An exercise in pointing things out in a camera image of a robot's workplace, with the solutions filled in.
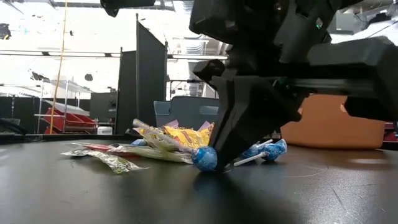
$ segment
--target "black table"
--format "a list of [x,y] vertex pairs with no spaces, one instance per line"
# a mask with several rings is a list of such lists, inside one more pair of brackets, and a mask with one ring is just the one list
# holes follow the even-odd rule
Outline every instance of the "black table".
[[289,147],[222,175],[134,159],[150,169],[116,175],[64,144],[0,146],[0,223],[398,223],[398,152]]

